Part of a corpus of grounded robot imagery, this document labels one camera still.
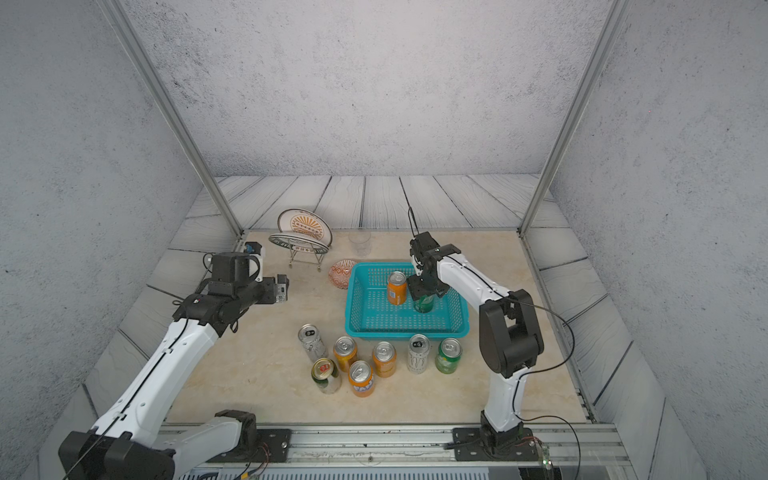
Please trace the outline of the orange Fanta can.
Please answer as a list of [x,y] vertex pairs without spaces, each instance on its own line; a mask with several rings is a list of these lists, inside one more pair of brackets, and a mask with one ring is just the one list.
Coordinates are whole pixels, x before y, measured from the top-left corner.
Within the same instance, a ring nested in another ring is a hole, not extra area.
[[369,363],[364,360],[358,360],[350,366],[348,380],[353,394],[358,397],[365,398],[374,392],[374,371]]

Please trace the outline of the green Sprite can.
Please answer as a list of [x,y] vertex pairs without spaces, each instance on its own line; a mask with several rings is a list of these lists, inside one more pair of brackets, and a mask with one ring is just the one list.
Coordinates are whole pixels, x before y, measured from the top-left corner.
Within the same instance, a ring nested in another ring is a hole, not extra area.
[[443,374],[453,374],[462,357],[462,346],[456,338],[445,338],[438,345],[436,368]]

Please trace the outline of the green white can front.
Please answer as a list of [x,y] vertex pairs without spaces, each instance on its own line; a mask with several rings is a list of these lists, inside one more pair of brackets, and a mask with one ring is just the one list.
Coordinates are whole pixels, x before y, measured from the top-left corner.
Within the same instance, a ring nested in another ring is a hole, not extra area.
[[311,377],[323,394],[333,394],[341,386],[340,370],[329,358],[319,358],[313,364]]

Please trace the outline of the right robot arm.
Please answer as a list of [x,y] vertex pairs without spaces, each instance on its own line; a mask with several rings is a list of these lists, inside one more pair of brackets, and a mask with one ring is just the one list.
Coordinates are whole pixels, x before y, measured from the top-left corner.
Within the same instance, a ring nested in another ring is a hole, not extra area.
[[478,313],[479,349],[492,371],[481,429],[509,437],[521,430],[527,376],[544,351],[535,306],[525,290],[512,291],[481,273],[452,244],[440,245],[428,232],[410,241],[415,273],[406,280],[415,301],[454,291]]

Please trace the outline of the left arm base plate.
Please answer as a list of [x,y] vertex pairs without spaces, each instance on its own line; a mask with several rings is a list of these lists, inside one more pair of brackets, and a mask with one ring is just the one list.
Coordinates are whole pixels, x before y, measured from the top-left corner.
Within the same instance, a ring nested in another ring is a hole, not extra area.
[[251,465],[286,463],[291,444],[291,429],[258,429],[248,433],[232,450],[208,460],[208,463],[248,463]]

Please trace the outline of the orange can front row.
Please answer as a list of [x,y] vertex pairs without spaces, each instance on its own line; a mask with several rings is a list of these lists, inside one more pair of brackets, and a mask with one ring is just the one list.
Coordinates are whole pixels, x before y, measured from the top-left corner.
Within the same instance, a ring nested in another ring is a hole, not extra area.
[[375,374],[381,378],[391,377],[396,371],[397,352],[388,341],[377,343],[372,351]]

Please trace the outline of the teal plastic basket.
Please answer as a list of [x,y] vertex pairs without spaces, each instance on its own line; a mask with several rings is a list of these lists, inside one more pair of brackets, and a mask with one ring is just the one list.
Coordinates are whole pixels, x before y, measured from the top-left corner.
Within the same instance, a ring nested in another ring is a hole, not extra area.
[[453,290],[437,298],[427,313],[416,311],[410,297],[403,305],[391,304],[387,300],[387,285],[395,271],[409,276],[415,269],[409,262],[361,262],[353,267],[345,312],[349,336],[408,340],[415,334],[443,339],[463,338],[470,333],[467,302]]

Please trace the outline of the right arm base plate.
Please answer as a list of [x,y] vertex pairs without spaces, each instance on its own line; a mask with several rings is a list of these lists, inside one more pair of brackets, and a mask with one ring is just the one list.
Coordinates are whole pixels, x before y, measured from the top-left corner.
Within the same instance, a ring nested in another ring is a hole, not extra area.
[[452,441],[445,450],[453,451],[457,461],[517,461],[540,460],[536,440],[522,424],[498,433],[489,426],[454,428]]

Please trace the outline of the orange soda can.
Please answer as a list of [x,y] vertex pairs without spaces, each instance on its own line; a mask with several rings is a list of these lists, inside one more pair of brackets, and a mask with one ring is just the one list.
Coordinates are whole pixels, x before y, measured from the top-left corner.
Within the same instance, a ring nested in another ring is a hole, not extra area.
[[339,337],[333,347],[333,352],[342,372],[348,373],[350,367],[358,360],[357,343],[352,337]]

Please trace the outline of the silver white soda can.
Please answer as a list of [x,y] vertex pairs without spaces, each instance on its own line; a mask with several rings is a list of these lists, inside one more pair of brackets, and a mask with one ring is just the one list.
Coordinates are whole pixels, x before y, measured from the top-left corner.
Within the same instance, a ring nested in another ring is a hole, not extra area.
[[327,347],[315,325],[303,325],[298,331],[298,339],[312,363],[328,357]]

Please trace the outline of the green can back row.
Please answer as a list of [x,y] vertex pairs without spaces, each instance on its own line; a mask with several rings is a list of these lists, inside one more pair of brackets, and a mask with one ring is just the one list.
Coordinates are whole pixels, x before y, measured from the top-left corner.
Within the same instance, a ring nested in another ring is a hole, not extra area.
[[428,313],[433,310],[434,302],[435,302],[434,295],[424,295],[420,298],[415,298],[413,300],[413,308],[418,313]]

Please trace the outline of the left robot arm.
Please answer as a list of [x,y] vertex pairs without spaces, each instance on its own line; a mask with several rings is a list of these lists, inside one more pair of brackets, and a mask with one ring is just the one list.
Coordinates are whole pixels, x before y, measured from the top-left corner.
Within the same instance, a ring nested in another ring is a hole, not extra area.
[[213,254],[209,277],[181,301],[159,346],[139,374],[86,432],[73,431],[58,456],[67,479],[178,479],[225,456],[252,463],[270,450],[254,414],[223,410],[198,427],[160,439],[167,414],[191,373],[253,305],[288,298],[286,275],[264,276],[264,248]]

